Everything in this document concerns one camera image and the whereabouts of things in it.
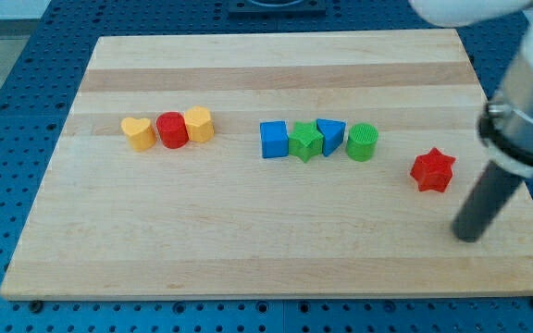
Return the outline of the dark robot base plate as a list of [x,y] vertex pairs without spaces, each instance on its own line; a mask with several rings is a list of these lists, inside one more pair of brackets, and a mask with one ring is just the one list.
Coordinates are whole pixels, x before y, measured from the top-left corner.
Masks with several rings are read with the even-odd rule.
[[230,16],[324,14],[326,0],[227,0]]

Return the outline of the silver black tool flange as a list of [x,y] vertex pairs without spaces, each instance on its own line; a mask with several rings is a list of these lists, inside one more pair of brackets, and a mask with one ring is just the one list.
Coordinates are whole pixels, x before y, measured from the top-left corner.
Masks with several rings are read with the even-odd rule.
[[533,178],[533,64],[521,53],[478,120],[489,159],[504,171]]

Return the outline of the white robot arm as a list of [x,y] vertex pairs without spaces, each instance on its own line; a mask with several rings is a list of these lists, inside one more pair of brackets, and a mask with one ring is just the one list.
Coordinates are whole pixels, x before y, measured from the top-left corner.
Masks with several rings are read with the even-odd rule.
[[[530,9],[532,0],[411,0],[419,17],[462,27]],[[452,222],[461,241],[478,241],[525,179],[533,179],[533,15],[520,47],[477,123],[490,161]]]

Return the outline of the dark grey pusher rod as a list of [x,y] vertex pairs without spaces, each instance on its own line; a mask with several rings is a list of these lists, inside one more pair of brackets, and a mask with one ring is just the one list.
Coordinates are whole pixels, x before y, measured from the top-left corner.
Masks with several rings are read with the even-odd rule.
[[452,221],[460,241],[476,242],[519,188],[522,178],[489,162]]

